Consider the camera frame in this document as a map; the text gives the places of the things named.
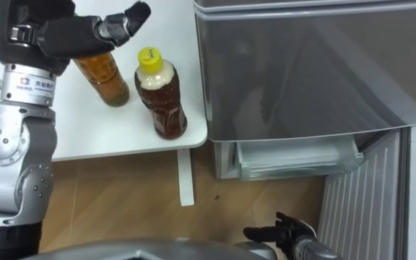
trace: gray refrigerator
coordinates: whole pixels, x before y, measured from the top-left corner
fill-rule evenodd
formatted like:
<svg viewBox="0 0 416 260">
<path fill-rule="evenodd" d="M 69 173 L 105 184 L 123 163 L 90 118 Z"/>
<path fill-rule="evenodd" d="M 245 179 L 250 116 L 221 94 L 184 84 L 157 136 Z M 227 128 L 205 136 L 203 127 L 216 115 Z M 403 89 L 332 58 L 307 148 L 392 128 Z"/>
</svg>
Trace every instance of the gray refrigerator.
<svg viewBox="0 0 416 260">
<path fill-rule="evenodd" d="M 214 142 L 416 125 L 416 0 L 194 0 Z"/>
<path fill-rule="evenodd" d="M 323 243 L 416 259 L 416 1 L 194 8 L 217 177 L 328 175 Z"/>
</svg>

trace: robotic hand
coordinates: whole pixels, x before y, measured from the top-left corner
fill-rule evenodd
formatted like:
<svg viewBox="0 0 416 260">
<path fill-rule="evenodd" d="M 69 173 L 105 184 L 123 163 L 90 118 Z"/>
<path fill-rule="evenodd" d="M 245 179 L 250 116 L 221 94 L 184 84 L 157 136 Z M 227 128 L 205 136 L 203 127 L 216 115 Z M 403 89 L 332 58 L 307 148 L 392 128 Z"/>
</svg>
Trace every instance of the robotic hand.
<svg viewBox="0 0 416 260">
<path fill-rule="evenodd" d="M 336 252 L 317 241 L 314 229 L 301 220 L 278 212 L 274 227 L 247 227 L 243 234 L 259 243 L 274 242 L 289 260 L 342 260 Z"/>
<path fill-rule="evenodd" d="M 74 9 L 72 0 L 0 0 L 0 259 L 38 252 L 57 143 L 56 78 L 69 59 L 123 45 L 150 16 L 140 1 L 104 20 Z"/>
</svg>

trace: transparent drawer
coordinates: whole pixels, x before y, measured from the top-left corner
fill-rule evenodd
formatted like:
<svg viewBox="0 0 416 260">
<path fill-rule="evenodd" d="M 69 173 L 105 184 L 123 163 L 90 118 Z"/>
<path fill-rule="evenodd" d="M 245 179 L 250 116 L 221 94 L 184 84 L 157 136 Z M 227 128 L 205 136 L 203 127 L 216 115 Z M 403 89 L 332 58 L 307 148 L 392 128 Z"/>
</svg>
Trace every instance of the transparent drawer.
<svg viewBox="0 0 416 260">
<path fill-rule="evenodd" d="M 238 142 L 244 181 L 350 173 L 364 160 L 353 136 Z"/>
</svg>

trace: floor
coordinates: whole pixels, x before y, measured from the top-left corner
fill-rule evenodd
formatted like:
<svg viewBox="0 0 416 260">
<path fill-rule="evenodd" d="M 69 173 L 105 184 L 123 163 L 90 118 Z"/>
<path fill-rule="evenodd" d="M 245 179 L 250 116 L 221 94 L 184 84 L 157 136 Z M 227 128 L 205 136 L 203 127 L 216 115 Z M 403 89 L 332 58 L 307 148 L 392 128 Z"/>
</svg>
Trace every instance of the floor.
<svg viewBox="0 0 416 260">
<path fill-rule="evenodd" d="M 41 251 L 119 238 L 186 237 L 237 243 L 276 211 L 319 222 L 324 179 L 217 181 L 210 145 L 193 149 L 195 205 L 181 207 L 176 152 L 54 163 Z"/>
</svg>

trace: bottle cap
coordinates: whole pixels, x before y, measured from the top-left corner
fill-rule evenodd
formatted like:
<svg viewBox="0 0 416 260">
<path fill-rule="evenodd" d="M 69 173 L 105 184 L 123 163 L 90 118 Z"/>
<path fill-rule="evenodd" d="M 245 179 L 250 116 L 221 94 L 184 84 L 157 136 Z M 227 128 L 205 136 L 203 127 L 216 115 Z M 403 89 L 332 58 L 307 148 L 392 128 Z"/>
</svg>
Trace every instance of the bottle cap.
<svg viewBox="0 0 416 260">
<path fill-rule="evenodd" d="M 163 66 L 163 59 L 157 48 L 143 48 L 137 55 L 137 59 L 142 70 L 149 74 L 158 72 Z"/>
</svg>

